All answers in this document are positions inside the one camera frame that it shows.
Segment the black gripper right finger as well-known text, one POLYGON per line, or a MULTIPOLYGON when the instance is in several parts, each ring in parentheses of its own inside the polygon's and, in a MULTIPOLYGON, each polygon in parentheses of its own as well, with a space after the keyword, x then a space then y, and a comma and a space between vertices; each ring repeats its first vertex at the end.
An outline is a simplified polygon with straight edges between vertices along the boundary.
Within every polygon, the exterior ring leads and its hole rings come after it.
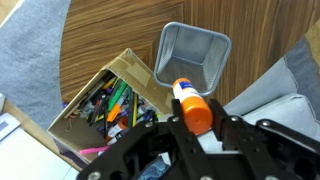
POLYGON ((284 180, 282 170, 268 151, 266 137, 256 125, 228 115, 216 100, 209 101, 215 123, 214 135, 222 142, 222 153, 210 156, 219 180, 284 180))

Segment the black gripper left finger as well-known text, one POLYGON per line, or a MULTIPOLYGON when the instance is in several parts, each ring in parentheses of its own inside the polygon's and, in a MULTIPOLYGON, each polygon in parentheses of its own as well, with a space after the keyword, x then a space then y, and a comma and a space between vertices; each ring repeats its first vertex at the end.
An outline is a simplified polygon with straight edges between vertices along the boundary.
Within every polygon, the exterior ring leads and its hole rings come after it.
POLYGON ((170 132, 175 140, 171 155, 172 165, 167 172, 169 180, 213 180, 214 173, 196 136, 191 133, 185 122, 182 106, 173 99, 173 116, 168 119, 170 132))

